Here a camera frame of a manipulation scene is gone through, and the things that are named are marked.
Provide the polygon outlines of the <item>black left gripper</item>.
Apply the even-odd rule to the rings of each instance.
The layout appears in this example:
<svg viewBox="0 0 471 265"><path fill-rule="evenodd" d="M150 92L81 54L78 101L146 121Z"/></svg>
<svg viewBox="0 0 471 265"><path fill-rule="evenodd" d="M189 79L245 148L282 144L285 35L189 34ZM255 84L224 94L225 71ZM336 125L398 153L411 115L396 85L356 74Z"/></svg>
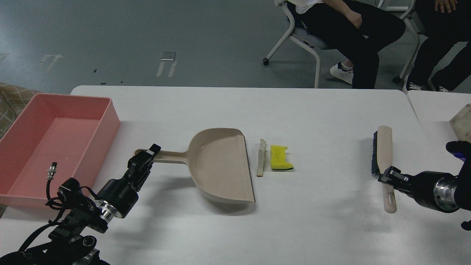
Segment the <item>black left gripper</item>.
<svg viewBox="0 0 471 265"><path fill-rule="evenodd" d="M147 180L153 160L161 147L153 143L149 152L139 152L128 160L122 178L109 180L97 194L100 215L104 220L125 218L138 201L138 192Z"/></svg>

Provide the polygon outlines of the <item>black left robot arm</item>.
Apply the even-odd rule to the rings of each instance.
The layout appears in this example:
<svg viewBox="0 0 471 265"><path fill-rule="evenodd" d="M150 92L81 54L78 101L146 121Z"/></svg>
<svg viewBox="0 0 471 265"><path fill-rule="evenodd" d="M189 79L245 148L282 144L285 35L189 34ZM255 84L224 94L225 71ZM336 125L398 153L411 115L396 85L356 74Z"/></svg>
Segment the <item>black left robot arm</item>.
<svg viewBox="0 0 471 265"><path fill-rule="evenodd" d="M105 265L96 249L94 236L82 236L89 227L105 233L113 218L125 218L138 201L138 192L147 180L160 146L138 151L129 159L122 178L109 180L98 193L89 190L71 177L59 186L57 196L50 194L50 185L57 171L53 162L48 170L46 206L59 213L54 220L35 230L21 247L1 258L2 265Z"/></svg>

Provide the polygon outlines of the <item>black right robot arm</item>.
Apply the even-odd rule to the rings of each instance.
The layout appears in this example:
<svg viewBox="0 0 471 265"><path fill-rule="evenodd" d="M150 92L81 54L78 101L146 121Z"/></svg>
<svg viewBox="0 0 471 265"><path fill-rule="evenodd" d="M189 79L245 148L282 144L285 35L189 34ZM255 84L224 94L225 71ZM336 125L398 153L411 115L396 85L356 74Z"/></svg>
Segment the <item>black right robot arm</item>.
<svg viewBox="0 0 471 265"><path fill-rule="evenodd" d="M388 166L381 172L377 158L372 158L371 172L378 181L391 186L414 199L420 206L443 213L454 213L458 209L470 210L470 149L467 141L446 143L446 150L463 161L457 176L450 173L424 171L411 176Z"/></svg>

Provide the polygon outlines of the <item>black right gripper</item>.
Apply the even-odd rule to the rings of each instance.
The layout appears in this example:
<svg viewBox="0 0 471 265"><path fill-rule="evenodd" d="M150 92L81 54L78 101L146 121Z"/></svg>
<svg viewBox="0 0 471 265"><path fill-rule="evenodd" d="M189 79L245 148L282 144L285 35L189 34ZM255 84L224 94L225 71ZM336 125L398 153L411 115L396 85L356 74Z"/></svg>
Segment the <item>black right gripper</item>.
<svg viewBox="0 0 471 265"><path fill-rule="evenodd" d="M460 209L454 198L457 177L450 173L425 171L411 176L390 166L379 175L378 181L404 194L409 194L410 191L410 196L422 207L443 213L453 213Z"/></svg>

